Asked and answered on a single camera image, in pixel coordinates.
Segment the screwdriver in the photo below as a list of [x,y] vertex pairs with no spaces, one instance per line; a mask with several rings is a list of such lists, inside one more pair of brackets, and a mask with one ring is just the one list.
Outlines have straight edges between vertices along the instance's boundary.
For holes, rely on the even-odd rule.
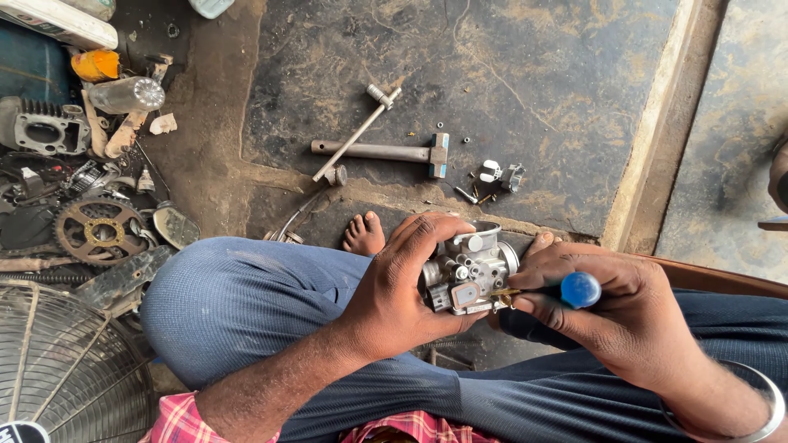
[[560,285],[545,286],[539,289],[523,291],[521,289],[497,289],[490,294],[494,296],[513,296],[524,292],[540,292],[560,299],[572,309],[589,307],[599,301],[602,296],[602,286],[599,281],[587,272],[573,272],[563,278]]

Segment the rusty sprocket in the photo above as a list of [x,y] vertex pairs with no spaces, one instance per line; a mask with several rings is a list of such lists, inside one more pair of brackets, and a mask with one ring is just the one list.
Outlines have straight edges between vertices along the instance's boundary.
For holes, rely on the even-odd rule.
[[81,262],[112,266],[147,249],[130,223],[142,216],[130,204],[110,197],[87,197],[64,205],[55,220],[55,238]]

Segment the red checkered shirt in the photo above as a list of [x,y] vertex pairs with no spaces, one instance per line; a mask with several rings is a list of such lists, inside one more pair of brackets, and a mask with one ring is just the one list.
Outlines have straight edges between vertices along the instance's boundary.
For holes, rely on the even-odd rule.
[[[195,393],[164,396],[159,417],[139,443],[228,443],[204,423],[195,406]],[[474,432],[470,426],[449,424],[424,411],[404,412],[369,422],[344,434],[341,443],[417,441],[418,443],[500,443]],[[267,443],[276,443],[279,433]]]

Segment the hammer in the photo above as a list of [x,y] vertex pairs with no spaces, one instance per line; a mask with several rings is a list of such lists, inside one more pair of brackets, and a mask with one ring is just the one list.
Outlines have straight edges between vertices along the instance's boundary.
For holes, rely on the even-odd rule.
[[[312,140],[312,154],[333,155],[343,142]],[[377,158],[399,162],[429,163],[429,176],[446,178],[448,157],[448,134],[433,134],[431,147],[386,146],[382,144],[353,143],[344,153],[348,157]]]

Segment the yellow container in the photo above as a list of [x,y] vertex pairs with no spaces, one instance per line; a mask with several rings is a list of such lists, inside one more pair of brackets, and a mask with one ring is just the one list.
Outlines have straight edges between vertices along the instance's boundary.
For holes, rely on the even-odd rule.
[[96,83],[118,78],[119,61],[117,52],[92,50],[71,57],[71,67],[80,79]]

